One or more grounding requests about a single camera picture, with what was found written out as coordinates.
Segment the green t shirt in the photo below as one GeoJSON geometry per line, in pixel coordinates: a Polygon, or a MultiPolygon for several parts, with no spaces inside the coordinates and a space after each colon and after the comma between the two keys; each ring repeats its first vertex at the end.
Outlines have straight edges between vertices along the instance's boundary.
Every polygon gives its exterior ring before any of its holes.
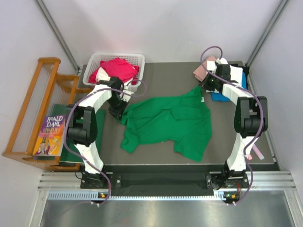
{"type": "Polygon", "coordinates": [[[195,87],[181,96],[154,97],[124,111],[120,147],[133,153],[139,145],[171,140],[174,151],[200,162],[212,137],[211,111],[203,91],[195,87]]]}

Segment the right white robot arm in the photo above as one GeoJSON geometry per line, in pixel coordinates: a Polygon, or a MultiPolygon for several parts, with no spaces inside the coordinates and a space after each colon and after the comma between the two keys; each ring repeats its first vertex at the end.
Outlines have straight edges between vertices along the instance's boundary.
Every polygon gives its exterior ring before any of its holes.
{"type": "Polygon", "coordinates": [[[256,96],[232,79],[233,75],[240,72],[237,67],[220,61],[207,61],[202,67],[207,72],[201,83],[202,88],[218,91],[236,106],[233,123],[236,140],[221,175],[222,184],[232,187],[238,179],[244,178],[247,157],[255,141],[268,128],[267,98],[256,96]]]}

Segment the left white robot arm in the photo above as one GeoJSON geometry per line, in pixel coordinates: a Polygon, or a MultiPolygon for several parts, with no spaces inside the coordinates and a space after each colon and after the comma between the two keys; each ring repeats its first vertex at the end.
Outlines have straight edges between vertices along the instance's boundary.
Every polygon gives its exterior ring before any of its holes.
{"type": "Polygon", "coordinates": [[[85,165],[83,181],[91,181],[96,187],[107,183],[107,175],[102,173],[104,163],[101,160],[96,138],[98,135],[97,111],[105,102],[109,103],[109,112],[121,120],[131,94],[125,92],[124,84],[118,77],[101,80],[94,89],[79,102],[68,105],[64,139],[75,145],[85,165]]]}

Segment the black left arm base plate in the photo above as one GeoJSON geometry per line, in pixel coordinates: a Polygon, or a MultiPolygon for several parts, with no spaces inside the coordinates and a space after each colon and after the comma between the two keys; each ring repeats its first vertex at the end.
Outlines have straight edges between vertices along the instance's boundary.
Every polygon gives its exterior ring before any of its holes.
{"type": "MultiPolygon", "coordinates": [[[[107,179],[102,174],[90,174],[82,172],[80,188],[81,189],[108,189],[107,179]]],[[[121,174],[108,174],[106,176],[110,180],[111,189],[119,189],[122,183],[121,174]]]]}

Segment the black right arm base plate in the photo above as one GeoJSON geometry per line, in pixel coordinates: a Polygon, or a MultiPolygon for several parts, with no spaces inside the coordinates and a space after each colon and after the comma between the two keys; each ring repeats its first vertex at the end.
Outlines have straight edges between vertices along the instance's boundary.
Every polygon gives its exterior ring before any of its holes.
{"type": "Polygon", "coordinates": [[[213,190],[248,188],[249,180],[246,174],[227,177],[223,173],[208,173],[205,175],[206,185],[213,190]]]}

